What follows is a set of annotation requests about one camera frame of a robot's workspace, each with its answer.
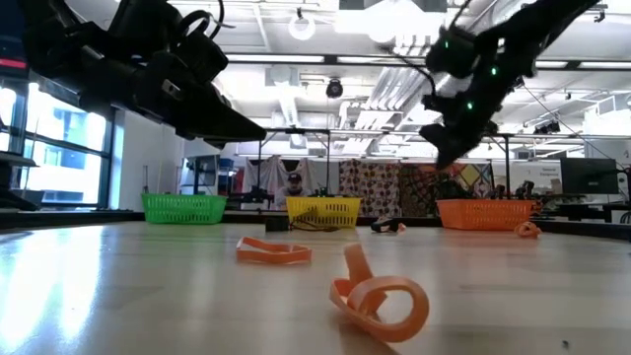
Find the table surface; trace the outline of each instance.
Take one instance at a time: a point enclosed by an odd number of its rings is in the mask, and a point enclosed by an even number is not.
[[[237,263],[244,236],[309,246],[313,263]],[[414,338],[382,344],[329,302],[354,242],[377,275],[428,293]],[[265,236],[253,225],[123,223],[4,234],[0,353],[628,355],[630,252],[586,237],[424,228]],[[391,294],[382,318],[401,319],[409,303]]]

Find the plastic basket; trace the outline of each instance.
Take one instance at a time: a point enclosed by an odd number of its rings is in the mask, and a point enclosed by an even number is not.
[[[145,193],[145,220],[161,224],[204,224],[221,222],[226,209],[224,196]]]
[[[533,201],[441,200],[437,201],[443,227],[468,231],[513,231],[527,222]]]
[[[354,197],[287,197],[287,212],[291,223],[355,228],[361,203],[361,198]]]

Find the person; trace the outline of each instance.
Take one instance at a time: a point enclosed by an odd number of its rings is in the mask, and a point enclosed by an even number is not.
[[[276,190],[274,194],[274,205],[277,210],[287,210],[287,197],[305,197],[312,193],[303,188],[303,177],[298,173],[289,173],[287,177],[287,185]]]

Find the green basket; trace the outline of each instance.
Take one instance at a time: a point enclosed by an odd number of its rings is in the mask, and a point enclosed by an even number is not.
[[[217,224],[226,209],[224,196],[145,193],[145,220],[162,224]]]

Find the camera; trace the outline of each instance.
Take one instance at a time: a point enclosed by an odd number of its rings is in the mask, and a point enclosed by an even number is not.
[[[326,96],[329,99],[338,99],[344,94],[344,88],[339,79],[331,79],[326,87]]]

